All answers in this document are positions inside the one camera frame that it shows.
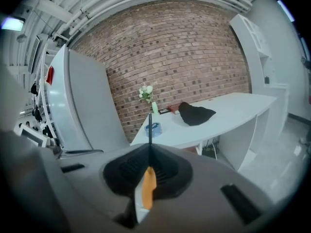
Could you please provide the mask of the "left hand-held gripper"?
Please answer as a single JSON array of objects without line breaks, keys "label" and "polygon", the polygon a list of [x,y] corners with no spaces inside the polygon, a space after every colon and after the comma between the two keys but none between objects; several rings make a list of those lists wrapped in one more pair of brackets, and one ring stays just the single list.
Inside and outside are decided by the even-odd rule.
[{"label": "left hand-held gripper", "polygon": [[[20,123],[18,125],[17,135],[26,137],[37,147],[50,149],[53,154],[60,153],[60,146],[56,138],[50,138],[25,124]],[[139,146],[140,144],[108,152],[102,150],[66,150],[59,155],[58,163],[60,167],[83,165],[82,168],[65,172],[65,176],[92,208],[109,219],[115,220],[124,213],[129,199],[110,190],[104,180],[104,167],[110,161],[133,151]]]}]

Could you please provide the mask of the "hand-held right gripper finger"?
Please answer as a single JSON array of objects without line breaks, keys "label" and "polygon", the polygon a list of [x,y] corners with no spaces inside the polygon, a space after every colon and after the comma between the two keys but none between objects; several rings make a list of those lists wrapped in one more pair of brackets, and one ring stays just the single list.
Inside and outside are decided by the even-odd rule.
[{"label": "hand-held right gripper finger", "polygon": [[[167,148],[187,159],[193,169],[189,187],[177,198],[157,200],[145,219],[146,231],[261,231],[273,203],[247,178],[227,165],[184,150]],[[225,185],[236,185],[260,216],[248,224],[221,192]]]}]

